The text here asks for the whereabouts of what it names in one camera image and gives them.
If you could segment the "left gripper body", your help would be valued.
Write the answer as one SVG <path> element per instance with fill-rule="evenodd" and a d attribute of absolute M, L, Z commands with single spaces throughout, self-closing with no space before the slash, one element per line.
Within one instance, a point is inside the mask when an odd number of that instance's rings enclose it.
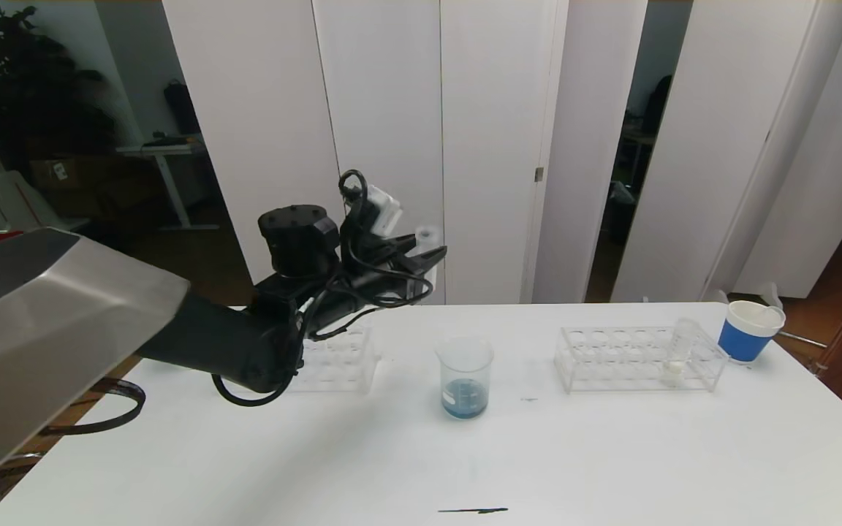
<path fill-rule="evenodd" d="M 357 246 L 357 250 L 341 246 L 345 282 L 360 295 L 406 295 L 408 284 L 403 278 L 381 272 L 395 272 L 395 252 L 390 247 Z"/>

